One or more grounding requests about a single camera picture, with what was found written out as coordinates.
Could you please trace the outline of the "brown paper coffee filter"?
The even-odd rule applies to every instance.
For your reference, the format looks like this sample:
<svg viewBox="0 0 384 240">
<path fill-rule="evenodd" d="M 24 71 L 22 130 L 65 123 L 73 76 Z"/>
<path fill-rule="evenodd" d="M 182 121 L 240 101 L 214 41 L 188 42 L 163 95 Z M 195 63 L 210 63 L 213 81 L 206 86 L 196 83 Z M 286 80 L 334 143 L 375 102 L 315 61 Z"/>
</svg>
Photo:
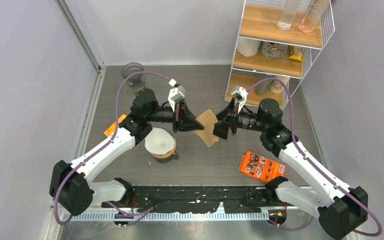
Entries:
<svg viewBox="0 0 384 240">
<path fill-rule="evenodd" d="M 207 109 L 196 120 L 203 125 L 203 130 L 193 130 L 200 137 L 207 147 L 211 147 L 219 141 L 219 138 L 213 134 L 215 124 L 218 122 L 216 115 L 211 109 Z"/>
</svg>

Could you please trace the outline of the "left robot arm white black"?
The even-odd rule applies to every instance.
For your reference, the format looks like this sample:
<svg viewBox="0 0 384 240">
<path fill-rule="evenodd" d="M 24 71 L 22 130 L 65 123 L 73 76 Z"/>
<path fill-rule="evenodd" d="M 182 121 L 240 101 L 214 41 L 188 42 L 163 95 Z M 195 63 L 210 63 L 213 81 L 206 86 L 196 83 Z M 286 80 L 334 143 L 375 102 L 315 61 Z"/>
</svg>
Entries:
<svg viewBox="0 0 384 240">
<path fill-rule="evenodd" d="M 138 91 L 130 113 L 109 137 L 77 159 L 71 162 L 60 160 L 54 165 L 49 194 L 55 204 L 64 207 L 72 216 L 78 216 L 89 206 L 103 202 L 116 202 L 121 207 L 128 207 L 134 197 L 127 190 L 125 180 L 94 182 L 94 179 L 118 156 L 144 140 L 152 131 L 152 122 L 170 123 L 174 132 L 204 129 L 189 111 L 184 99 L 180 99 L 174 107 L 162 106 L 153 90 L 145 88 Z"/>
</svg>

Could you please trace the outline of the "white paper coffee filter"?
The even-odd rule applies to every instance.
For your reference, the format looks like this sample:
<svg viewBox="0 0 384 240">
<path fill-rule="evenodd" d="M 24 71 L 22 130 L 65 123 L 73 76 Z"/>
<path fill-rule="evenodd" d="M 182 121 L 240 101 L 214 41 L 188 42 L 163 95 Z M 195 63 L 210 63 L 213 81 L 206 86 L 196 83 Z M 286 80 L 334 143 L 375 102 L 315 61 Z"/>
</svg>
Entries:
<svg viewBox="0 0 384 240">
<path fill-rule="evenodd" d="M 145 137 L 144 145 L 151 154 L 165 155 L 175 148 L 175 139 L 165 129 L 154 127 Z"/>
</svg>

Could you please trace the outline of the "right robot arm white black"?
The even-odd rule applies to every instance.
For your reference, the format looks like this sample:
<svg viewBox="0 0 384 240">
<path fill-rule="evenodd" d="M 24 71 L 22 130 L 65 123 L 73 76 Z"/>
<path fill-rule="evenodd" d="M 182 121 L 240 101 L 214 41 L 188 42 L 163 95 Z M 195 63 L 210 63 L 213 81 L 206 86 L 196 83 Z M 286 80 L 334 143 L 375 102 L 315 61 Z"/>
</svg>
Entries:
<svg viewBox="0 0 384 240">
<path fill-rule="evenodd" d="M 266 183 L 265 198 L 271 205 L 292 204 L 316 218 L 333 239 L 341 240 L 368 219 L 368 193 L 352 188 L 318 162 L 282 123 L 283 111 L 271 98 L 260 101 L 257 112 L 243 111 L 234 99 L 216 114 L 213 133 L 227 139 L 237 129 L 260 132 L 264 148 L 292 167 L 312 188 L 298 187 L 283 176 Z"/>
</svg>

